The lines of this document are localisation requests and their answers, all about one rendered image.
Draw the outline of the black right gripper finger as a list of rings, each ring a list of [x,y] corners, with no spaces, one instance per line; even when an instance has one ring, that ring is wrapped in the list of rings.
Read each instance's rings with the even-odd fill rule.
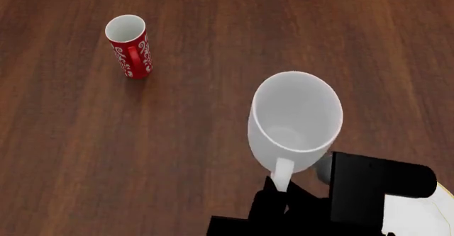
[[[330,209],[330,199],[319,198],[305,191],[294,182],[287,187],[288,215],[293,216],[327,216]]]
[[[274,181],[266,176],[263,188],[255,194],[252,215],[284,215],[287,193],[278,191]]]

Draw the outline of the white ceramic mug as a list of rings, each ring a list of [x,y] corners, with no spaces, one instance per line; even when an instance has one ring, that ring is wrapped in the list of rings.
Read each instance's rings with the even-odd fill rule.
[[[342,124],[343,108],[331,86],[306,72],[280,72],[253,96],[248,144],[276,189],[285,192],[293,174],[328,151]]]

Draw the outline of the white plate with gold rim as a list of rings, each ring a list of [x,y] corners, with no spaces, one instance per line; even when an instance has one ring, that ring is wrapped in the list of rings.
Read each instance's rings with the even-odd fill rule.
[[[428,198],[386,195],[382,233],[454,236],[454,195],[442,184]]]

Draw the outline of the red mug with white pattern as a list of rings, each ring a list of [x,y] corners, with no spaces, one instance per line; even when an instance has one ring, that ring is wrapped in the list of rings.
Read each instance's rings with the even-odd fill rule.
[[[105,27],[105,36],[128,78],[142,79],[152,72],[146,24],[140,16],[126,14],[113,18]]]

